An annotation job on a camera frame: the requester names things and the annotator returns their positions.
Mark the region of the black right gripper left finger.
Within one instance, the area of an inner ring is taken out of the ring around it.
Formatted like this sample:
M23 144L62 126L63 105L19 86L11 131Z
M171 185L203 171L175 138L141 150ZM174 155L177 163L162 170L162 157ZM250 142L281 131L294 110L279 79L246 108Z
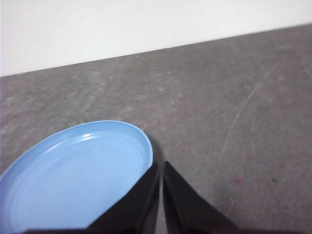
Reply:
M154 234L159 205L160 168L145 172L131 190L87 228L32 229L26 234Z

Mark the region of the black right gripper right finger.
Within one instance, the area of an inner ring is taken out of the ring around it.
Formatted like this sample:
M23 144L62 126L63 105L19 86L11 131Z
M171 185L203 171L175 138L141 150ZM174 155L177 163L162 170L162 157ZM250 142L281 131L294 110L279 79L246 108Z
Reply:
M170 234L299 234L298 230L241 228L204 200L168 161L163 168L163 204Z

